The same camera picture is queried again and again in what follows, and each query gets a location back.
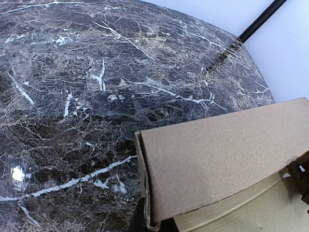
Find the black object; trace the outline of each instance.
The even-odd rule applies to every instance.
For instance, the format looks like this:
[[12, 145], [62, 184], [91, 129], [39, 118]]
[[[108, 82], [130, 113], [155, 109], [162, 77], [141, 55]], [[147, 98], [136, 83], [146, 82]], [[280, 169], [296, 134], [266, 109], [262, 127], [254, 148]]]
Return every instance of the black object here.
[[240, 35], [239, 39], [246, 42], [287, 0], [274, 0], [270, 6]]
[[[148, 232], [145, 225], [144, 204], [145, 198], [140, 198], [137, 202], [137, 206], [135, 208], [133, 218], [127, 232]], [[159, 232], [179, 232], [179, 230], [175, 220], [170, 218], [161, 222], [161, 228]]]
[[297, 192], [303, 195], [301, 200], [309, 205], [309, 169], [308, 167], [309, 167], [308, 161], [302, 164], [302, 166], [297, 161], [294, 161], [287, 166], [287, 169], [291, 175], [294, 185], [296, 186]]

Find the bright light spot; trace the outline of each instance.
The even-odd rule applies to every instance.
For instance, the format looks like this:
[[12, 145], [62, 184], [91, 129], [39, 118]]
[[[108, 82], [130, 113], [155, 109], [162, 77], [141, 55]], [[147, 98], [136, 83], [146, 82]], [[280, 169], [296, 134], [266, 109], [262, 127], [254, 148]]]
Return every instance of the bright light spot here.
[[25, 173], [21, 167], [14, 167], [11, 170], [12, 178], [17, 181], [23, 181]]

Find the black bar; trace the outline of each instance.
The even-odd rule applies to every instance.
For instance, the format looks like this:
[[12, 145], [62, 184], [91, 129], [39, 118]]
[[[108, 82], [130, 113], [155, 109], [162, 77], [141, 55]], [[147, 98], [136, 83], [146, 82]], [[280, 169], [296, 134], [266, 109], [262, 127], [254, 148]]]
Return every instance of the black bar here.
[[274, 0], [270, 6], [240, 35], [239, 39], [246, 42], [287, 0]]

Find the dark marble surface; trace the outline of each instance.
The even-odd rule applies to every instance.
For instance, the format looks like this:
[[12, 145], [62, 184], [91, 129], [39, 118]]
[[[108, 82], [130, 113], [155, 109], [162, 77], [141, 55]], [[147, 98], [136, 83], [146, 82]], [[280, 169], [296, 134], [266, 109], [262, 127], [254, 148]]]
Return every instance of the dark marble surface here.
[[2, 1], [0, 231], [123, 231], [140, 197], [133, 132], [273, 102], [236, 37], [187, 15]]

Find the brown cardboard box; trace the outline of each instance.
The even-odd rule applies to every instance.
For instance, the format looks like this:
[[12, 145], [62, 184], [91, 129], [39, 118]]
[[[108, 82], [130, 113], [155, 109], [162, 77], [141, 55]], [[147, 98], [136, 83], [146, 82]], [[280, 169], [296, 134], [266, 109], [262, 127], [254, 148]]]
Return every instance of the brown cardboard box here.
[[309, 231], [309, 206], [278, 174], [309, 150], [306, 98], [135, 135], [152, 230], [174, 217], [186, 232]]

